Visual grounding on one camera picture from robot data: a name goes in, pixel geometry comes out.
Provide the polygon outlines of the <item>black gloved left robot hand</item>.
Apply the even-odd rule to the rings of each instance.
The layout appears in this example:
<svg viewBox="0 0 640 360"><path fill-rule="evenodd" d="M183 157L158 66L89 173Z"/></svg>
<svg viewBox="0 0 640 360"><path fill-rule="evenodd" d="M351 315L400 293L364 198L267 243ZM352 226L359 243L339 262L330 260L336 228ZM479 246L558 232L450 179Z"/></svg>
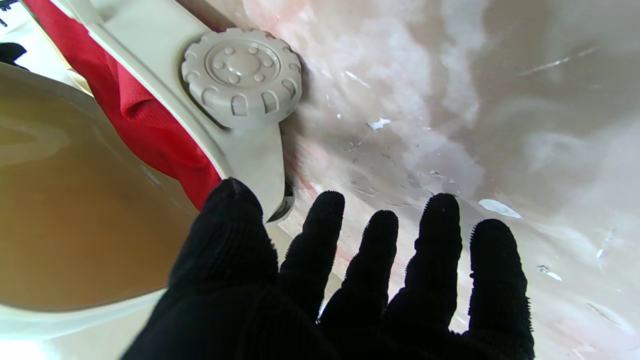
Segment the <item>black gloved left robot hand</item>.
<svg viewBox="0 0 640 360"><path fill-rule="evenodd" d="M452 194L426 203L404 286L389 300L399 220L379 210L342 285L322 309L345 198L325 191L279 264L251 190L227 178L211 191L173 265L167 291L124 360L532 360L528 281L498 219L470 237L468 330L457 309L462 253Z"/></svg>

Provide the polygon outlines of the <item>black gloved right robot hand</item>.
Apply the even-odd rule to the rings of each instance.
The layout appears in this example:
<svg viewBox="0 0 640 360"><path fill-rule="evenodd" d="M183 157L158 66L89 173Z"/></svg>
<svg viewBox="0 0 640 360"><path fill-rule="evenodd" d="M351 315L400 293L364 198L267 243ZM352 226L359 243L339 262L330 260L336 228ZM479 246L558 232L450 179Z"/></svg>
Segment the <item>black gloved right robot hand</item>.
<svg viewBox="0 0 640 360"><path fill-rule="evenodd" d="M27 50L21 44L14 42L0 43L0 62L3 64L8 64L25 71L29 71L29 69L16 63L17 59L26 53Z"/></svg>

